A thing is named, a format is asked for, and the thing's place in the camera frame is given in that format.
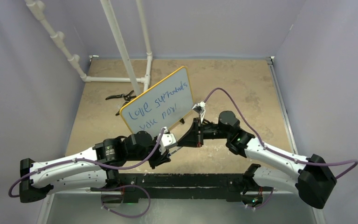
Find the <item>yellow framed whiteboard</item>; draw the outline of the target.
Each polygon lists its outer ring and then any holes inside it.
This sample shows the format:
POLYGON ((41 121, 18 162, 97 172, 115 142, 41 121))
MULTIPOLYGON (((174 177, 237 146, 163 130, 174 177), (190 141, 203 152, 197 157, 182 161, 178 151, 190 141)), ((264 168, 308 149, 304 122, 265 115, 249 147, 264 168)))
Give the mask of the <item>yellow framed whiteboard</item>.
POLYGON ((163 127, 170 128, 194 105, 187 67, 182 66, 120 109, 131 131, 145 131, 153 138, 163 127))

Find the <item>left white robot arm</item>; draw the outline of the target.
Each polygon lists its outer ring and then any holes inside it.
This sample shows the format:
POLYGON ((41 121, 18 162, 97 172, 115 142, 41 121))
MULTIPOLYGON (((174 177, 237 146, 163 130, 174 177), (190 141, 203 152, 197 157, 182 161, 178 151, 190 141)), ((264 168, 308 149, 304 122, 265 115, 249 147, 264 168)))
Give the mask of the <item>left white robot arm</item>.
POLYGON ((167 130, 153 138, 145 131, 128 137, 105 139, 80 153, 53 161, 20 161, 19 199, 32 203, 68 189, 96 188, 114 191, 120 186, 119 170, 149 162, 151 168, 170 161, 169 150, 177 146, 167 130))

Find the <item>blue whiteboard marker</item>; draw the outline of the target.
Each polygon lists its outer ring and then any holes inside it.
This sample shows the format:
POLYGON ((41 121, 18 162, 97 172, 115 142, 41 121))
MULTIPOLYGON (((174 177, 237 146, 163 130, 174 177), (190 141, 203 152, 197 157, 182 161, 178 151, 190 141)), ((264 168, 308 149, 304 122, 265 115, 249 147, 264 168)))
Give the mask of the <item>blue whiteboard marker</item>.
POLYGON ((169 154, 174 154, 174 153, 178 152, 181 148, 182 147, 178 147, 178 148, 174 149, 172 152, 170 152, 169 154))

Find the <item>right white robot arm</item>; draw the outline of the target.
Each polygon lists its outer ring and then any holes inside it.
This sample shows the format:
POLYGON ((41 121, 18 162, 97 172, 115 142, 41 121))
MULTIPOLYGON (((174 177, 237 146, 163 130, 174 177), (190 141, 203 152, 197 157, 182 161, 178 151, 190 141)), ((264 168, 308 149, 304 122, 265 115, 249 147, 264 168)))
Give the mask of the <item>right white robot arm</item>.
POLYGON ((254 159, 273 167, 251 164, 242 178, 243 191, 270 187, 298 195, 309 206, 324 208, 337 179, 316 154, 311 157, 285 152, 261 143, 240 127, 232 111, 219 114, 216 124, 194 118, 190 129, 178 140, 180 147, 202 147, 204 140, 225 139, 226 147, 235 155, 254 159))

